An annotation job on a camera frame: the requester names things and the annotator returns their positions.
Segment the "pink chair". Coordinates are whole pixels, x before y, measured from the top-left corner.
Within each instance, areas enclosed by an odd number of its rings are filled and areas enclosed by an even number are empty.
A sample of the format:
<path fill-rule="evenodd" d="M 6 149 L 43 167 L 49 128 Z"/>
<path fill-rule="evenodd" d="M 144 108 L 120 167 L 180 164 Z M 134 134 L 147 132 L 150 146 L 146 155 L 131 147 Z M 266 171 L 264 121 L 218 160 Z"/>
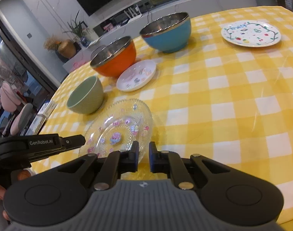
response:
<path fill-rule="evenodd" d="M 3 109 L 13 114 L 10 120 L 10 135 L 18 135 L 30 121 L 34 113 L 33 105 L 25 103 L 7 81 L 3 81 L 0 87 L 0 98 Z"/>

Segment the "small white sticker dish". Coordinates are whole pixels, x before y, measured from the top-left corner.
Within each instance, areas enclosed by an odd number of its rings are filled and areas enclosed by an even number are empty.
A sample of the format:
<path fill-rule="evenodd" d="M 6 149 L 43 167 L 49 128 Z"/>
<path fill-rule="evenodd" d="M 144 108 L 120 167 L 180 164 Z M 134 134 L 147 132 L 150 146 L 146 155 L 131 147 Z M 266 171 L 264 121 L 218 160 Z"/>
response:
<path fill-rule="evenodd" d="M 139 61 L 126 69 L 118 78 L 116 87 L 123 92 L 138 90 L 148 84 L 156 73 L 156 62 Z"/>

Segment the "white wifi router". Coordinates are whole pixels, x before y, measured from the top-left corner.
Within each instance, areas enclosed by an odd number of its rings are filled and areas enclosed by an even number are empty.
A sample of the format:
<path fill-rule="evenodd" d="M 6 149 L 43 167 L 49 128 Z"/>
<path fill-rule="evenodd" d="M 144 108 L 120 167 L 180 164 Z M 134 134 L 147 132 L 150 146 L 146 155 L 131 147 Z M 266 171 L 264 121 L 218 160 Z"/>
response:
<path fill-rule="evenodd" d="M 142 17 L 142 13 L 139 9 L 138 4 L 136 4 L 134 7 L 128 7 L 124 10 L 124 13 L 129 18 L 128 23 L 131 23 Z"/>

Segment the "blue steel bowl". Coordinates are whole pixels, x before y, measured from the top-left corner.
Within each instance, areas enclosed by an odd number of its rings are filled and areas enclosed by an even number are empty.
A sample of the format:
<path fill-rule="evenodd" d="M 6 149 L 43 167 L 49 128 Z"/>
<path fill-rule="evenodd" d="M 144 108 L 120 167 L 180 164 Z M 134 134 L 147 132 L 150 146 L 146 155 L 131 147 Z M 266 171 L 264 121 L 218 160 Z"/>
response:
<path fill-rule="evenodd" d="M 191 20 L 187 12 L 173 13 L 147 24 L 140 31 L 142 39 L 163 53 L 184 48 L 191 35 Z"/>

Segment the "yellow checkered tablecloth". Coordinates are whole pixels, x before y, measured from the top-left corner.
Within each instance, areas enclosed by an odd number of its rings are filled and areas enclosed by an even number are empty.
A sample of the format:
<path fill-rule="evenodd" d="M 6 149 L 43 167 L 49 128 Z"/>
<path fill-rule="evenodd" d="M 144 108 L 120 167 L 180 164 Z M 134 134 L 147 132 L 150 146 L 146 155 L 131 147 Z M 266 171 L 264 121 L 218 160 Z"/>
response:
<path fill-rule="evenodd" d="M 269 48 L 226 42 L 221 29 L 242 19 L 281 33 Z M 134 40 L 139 59 L 157 63 L 142 89 L 119 91 L 100 80 L 106 105 L 137 98 L 153 115 L 152 140 L 181 157 L 193 153 L 268 180 L 281 190 L 280 223 L 293 220 L 293 12 L 279 6 L 226 10 L 193 18 L 185 49 L 160 53 Z"/>

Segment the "clear glass patterned plate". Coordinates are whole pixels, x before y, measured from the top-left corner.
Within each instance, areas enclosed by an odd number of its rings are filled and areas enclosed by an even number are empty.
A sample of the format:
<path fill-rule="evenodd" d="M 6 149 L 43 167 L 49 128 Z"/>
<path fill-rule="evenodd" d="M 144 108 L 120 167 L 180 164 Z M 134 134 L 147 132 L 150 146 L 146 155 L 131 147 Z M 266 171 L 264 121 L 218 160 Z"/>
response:
<path fill-rule="evenodd" d="M 95 153 L 99 158 L 107 157 L 113 151 L 129 151 L 133 141 L 137 141 L 141 161 L 151 141 L 152 130 L 153 118 L 146 103 L 139 99 L 117 101 L 90 124 L 79 156 Z"/>

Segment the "potted green plant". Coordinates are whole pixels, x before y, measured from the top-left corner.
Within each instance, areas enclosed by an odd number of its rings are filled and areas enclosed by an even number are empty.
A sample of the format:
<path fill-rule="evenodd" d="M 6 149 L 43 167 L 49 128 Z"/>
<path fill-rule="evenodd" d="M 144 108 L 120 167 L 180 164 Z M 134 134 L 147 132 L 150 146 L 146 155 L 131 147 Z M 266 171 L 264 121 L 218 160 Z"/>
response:
<path fill-rule="evenodd" d="M 78 39 L 80 40 L 80 43 L 82 44 L 82 46 L 87 48 L 90 45 L 90 41 L 86 38 L 86 34 L 83 31 L 82 22 L 78 21 L 79 12 L 80 11 L 77 12 L 75 19 L 71 18 L 70 22 L 67 22 L 67 25 L 70 30 L 64 31 L 64 33 L 70 32 L 70 33 L 76 35 L 78 37 Z"/>

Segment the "white blue small box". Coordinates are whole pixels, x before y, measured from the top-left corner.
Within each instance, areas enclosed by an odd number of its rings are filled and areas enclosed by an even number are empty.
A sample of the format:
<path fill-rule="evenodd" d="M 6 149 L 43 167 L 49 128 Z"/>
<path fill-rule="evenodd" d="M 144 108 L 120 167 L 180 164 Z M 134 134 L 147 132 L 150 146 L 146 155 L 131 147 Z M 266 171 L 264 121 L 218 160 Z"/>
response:
<path fill-rule="evenodd" d="M 57 106 L 57 103 L 55 101 L 53 100 L 47 101 L 42 105 L 37 115 L 48 118 L 53 112 L 53 110 L 56 108 L 56 106 Z"/>

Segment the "white TV cabinet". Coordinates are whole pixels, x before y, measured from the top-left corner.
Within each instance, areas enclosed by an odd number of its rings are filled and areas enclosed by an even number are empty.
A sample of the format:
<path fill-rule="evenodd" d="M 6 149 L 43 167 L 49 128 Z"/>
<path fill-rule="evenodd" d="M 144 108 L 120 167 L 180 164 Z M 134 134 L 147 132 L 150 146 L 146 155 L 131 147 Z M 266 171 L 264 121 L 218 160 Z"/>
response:
<path fill-rule="evenodd" d="M 176 0 L 169 4 L 157 7 L 150 12 L 143 14 L 138 19 L 104 34 L 95 44 L 93 44 L 93 46 L 80 50 L 77 55 L 63 64 L 63 68 L 68 73 L 72 72 L 75 63 L 77 64 L 82 61 L 89 62 L 91 60 L 91 53 L 99 46 L 108 45 L 114 40 L 128 35 L 134 39 L 139 36 L 140 30 L 148 23 L 169 14 L 187 12 L 190 18 L 194 18 L 229 9 L 255 7 L 256 5 L 256 0 Z"/>

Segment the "green ceramic bowl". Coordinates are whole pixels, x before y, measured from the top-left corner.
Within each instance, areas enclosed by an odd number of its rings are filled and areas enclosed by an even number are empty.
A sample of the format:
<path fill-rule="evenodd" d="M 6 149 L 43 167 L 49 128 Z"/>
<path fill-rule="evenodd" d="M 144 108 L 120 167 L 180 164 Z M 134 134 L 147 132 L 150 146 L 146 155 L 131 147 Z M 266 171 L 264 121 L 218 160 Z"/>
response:
<path fill-rule="evenodd" d="M 104 101 L 104 90 L 97 76 L 90 76 L 81 82 L 70 94 L 67 108 L 78 114 L 92 114 Z"/>

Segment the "white Fruity painted plate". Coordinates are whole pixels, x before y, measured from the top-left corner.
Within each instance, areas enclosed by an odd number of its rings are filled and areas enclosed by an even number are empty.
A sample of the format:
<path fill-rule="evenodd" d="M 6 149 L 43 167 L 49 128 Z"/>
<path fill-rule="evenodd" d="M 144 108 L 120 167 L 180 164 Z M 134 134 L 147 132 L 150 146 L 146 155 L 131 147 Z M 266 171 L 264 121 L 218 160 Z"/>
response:
<path fill-rule="evenodd" d="M 249 48 L 273 46 L 281 41 L 280 31 L 271 24 L 257 20 L 228 23 L 221 35 L 229 43 Z"/>

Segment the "golden round vase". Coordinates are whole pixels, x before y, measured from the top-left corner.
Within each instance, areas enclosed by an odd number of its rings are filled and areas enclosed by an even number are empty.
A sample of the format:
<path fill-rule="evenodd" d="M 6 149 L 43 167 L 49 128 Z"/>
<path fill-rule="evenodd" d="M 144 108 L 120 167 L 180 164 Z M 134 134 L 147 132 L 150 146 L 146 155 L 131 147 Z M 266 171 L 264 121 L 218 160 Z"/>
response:
<path fill-rule="evenodd" d="M 77 49 L 70 39 L 62 41 L 58 46 L 58 53 L 61 54 L 66 59 L 73 58 L 77 53 Z"/>

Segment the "orange steel bowl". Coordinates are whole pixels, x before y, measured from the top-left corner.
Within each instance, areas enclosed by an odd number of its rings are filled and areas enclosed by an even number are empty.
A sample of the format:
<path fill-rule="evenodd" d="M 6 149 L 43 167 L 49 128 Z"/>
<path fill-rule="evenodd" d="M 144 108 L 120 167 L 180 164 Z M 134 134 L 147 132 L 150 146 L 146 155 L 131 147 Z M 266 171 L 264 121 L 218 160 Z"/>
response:
<path fill-rule="evenodd" d="M 136 48 L 130 36 L 113 41 L 99 51 L 90 66 L 105 77 L 118 78 L 136 60 Z"/>

